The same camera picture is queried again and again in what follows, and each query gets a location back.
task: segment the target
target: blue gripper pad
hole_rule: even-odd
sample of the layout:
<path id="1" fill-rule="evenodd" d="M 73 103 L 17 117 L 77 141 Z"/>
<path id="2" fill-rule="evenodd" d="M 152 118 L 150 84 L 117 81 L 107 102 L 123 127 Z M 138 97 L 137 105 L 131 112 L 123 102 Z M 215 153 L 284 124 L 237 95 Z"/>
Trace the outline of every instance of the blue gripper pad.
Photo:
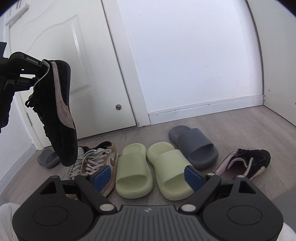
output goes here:
<path id="1" fill-rule="evenodd" d="M 185 181 L 193 189 L 194 192 L 199 190 L 203 186 L 202 178 L 192 171 L 189 167 L 185 167 L 184 170 Z"/>
<path id="2" fill-rule="evenodd" d="M 96 177 L 93 178 L 93 186 L 101 192 L 104 187 L 111 180 L 111 167 L 106 167 L 103 171 L 101 171 Z"/>

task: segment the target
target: door panel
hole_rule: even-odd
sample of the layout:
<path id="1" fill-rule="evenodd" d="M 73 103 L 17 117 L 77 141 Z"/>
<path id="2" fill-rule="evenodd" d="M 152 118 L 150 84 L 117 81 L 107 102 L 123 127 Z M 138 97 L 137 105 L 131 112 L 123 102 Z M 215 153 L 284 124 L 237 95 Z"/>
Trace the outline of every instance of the door panel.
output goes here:
<path id="1" fill-rule="evenodd" d="M 9 28 L 11 52 L 69 63 L 70 110 L 78 138 L 136 125 L 101 2 L 23 0 L 25 3 L 30 5 L 28 11 Z M 23 101 L 32 91 L 21 92 Z M 45 144 L 42 123 L 32 110 L 27 111 Z"/>
<path id="2" fill-rule="evenodd" d="M 264 105 L 296 125 L 296 18 L 276 0 L 248 0 L 264 70 Z"/>

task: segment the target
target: wooden floor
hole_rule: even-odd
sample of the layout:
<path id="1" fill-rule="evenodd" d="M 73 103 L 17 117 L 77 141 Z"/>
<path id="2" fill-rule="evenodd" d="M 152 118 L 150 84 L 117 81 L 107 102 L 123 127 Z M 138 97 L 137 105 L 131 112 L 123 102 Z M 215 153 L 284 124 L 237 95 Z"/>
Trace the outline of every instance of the wooden floor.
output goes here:
<path id="1" fill-rule="evenodd" d="M 296 184 L 296 127 L 264 106 L 232 110 L 192 117 L 139 128 L 111 136 L 80 141 L 79 145 L 94 147 L 102 141 L 111 141 L 121 153 L 131 143 L 142 143 L 147 148 L 160 141 L 169 141 L 168 131 L 177 125 L 199 128 L 219 151 L 217 163 L 204 170 L 214 171 L 223 159 L 238 148 L 266 149 L 271 154 L 267 170 L 253 182 L 270 199 L 291 189 Z M 63 177 L 67 168 L 61 164 L 46 169 L 37 163 L 41 151 L 36 152 L 9 183 L 1 198 L 22 204 L 49 176 Z M 151 193 L 139 199 L 125 199 L 113 190 L 108 198 L 117 207 L 131 205 L 180 205 L 181 201 L 168 201 L 159 192 L 156 182 Z"/>

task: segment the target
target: black suede sneaker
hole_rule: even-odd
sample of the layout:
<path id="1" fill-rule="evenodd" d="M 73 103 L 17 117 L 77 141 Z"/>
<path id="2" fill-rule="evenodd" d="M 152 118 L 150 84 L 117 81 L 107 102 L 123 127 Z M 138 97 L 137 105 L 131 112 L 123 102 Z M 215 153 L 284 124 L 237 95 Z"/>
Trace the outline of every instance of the black suede sneaker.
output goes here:
<path id="1" fill-rule="evenodd" d="M 250 180 L 260 175 L 270 163 L 270 154 L 266 150 L 244 150 L 229 154 L 215 171 L 224 179 L 233 179 L 244 175 Z"/>
<path id="2" fill-rule="evenodd" d="M 77 159 L 78 145 L 75 124 L 69 109 L 71 69 L 61 60 L 42 60 L 48 67 L 46 74 L 34 85 L 34 92 L 26 101 L 44 124 L 61 163 L 68 167 Z"/>

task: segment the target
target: light green slide sandal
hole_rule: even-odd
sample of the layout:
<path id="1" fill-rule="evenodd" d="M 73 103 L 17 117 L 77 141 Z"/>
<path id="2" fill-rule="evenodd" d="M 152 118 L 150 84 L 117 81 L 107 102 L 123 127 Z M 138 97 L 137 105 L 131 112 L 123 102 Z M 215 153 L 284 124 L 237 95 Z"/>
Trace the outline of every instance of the light green slide sandal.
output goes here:
<path id="1" fill-rule="evenodd" d="M 139 198 L 153 188 L 153 179 L 146 161 L 146 147 L 140 143 L 126 146 L 118 159 L 115 181 L 117 193 L 124 198 Z"/>
<path id="2" fill-rule="evenodd" d="M 180 150 L 170 143 L 158 142 L 148 148 L 147 157 L 154 166 L 158 188 L 166 199 L 177 201 L 193 194 L 184 179 L 184 169 L 191 164 Z"/>

